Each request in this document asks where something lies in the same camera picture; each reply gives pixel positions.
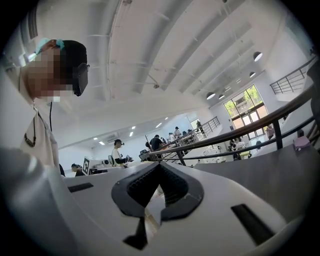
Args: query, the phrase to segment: blue headband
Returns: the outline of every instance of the blue headband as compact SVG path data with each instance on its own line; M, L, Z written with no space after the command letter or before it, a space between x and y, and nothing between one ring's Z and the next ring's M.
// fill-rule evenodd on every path
M49 42L51 39L49 38L42 38L40 39L39 43L37 44L36 48L35 48L35 54L39 54L42 50L42 47ZM56 45L60 47L60 50L62 50L65 47L64 41L62 41L61 39L57 39L56 40Z

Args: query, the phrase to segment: table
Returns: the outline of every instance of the table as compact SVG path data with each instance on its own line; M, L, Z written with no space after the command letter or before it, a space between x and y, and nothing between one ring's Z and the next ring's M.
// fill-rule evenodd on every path
M246 151L246 152L241 152L239 155L241 159L244 159L244 157L247 157L249 154L250 154L250 151Z

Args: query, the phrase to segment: black cord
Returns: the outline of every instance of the black cord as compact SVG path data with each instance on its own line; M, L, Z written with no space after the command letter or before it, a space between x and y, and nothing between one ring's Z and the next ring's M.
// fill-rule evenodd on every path
M49 120L50 120L50 130L52 132L52 125L51 125L51 110L52 110L52 101L51 101L51 105L50 105L50 115L49 115Z

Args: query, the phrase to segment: white machine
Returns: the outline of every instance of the white machine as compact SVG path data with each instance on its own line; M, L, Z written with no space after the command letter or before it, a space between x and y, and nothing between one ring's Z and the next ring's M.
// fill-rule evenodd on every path
M8 209L53 255L264 255L287 238L286 222L274 208L208 172L144 162L63 179L20 150L0 154L3 170L10 169L0 179ZM165 205L159 209L161 226L148 242L145 208L158 185Z

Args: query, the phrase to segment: man in black shirt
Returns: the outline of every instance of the man in black shirt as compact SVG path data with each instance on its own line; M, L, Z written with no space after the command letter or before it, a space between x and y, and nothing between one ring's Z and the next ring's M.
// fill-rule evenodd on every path
M159 139L159 135L155 135L154 138L152 140L150 140L150 144L151 144L151 147L152 149L155 151L157 150L158 148L163 147L165 144L161 141L161 139Z

